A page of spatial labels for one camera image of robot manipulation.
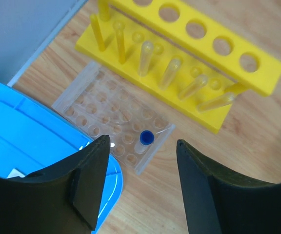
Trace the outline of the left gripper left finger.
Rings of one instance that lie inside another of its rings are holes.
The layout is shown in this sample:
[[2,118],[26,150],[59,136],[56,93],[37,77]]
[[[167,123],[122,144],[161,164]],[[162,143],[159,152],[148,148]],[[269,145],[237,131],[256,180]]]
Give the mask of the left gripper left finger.
[[110,154],[102,135],[25,177],[0,178],[0,234],[89,234],[97,227]]

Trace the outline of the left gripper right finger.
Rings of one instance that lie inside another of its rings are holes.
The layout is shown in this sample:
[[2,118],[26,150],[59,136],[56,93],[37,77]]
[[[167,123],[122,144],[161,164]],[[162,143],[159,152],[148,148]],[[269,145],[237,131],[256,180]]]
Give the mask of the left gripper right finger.
[[238,173],[177,142],[177,164],[191,234],[281,234],[281,183]]

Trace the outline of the blue capped test tube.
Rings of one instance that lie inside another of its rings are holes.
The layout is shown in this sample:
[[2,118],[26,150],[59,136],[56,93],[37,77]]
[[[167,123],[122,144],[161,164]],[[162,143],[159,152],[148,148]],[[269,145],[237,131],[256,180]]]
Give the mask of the blue capped test tube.
[[146,149],[154,142],[155,136],[150,130],[141,132],[139,140],[135,144],[134,150],[137,154],[143,154]]

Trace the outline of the clear test tube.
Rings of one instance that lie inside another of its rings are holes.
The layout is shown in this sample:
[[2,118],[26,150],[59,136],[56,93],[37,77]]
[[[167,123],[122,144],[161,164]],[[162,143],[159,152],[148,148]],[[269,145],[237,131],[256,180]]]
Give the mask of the clear test tube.
[[141,46],[140,62],[138,75],[144,77],[148,73],[149,65],[154,51],[154,45],[151,41],[145,41]]
[[221,96],[211,99],[207,102],[201,103],[197,106],[199,112],[206,112],[220,107],[230,105],[234,102],[236,95],[232,92],[227,92]]
[[190,83],[187,87],[179,93],[179,99],[185,100],[199,91],[208,83],[208,76],[206,75],[199,75],[197,76],[192,83]]
[[180,67],[181,67],[181,60],[179,58],[174,58],[170,60],[164,71],[163,77],[159,82],[160,89],[164,90],[170,85],[170,83],[175,78]]

